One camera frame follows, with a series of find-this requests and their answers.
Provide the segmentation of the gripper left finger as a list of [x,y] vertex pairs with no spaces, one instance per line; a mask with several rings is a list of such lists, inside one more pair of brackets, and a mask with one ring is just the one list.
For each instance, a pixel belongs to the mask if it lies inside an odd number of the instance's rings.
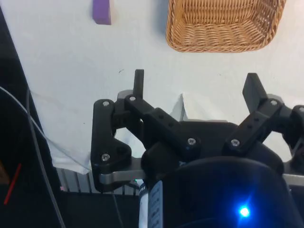
[[[91,167],[99,192],[113,191],[135,179],[152,184],[181,162],[199,158],[200,139],[180,122],[143,99],[144,71],[137,69],[131,91],[116,101],[100,99],[93,107]],[[118,129],[127,129],[143,145],[142,157],[116,139]]]

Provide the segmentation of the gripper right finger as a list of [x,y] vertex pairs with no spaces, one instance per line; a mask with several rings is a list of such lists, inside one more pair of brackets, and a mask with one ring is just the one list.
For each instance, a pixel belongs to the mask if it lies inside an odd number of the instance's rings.
[[270,98],[256,73],[247,75],[242,94],[249,115],[226,139],[227,152],[244,155],[257,142],[263,143],[271,132],[280,133],[292,149],[304,138],[303,105],[291,109],[280,100]]

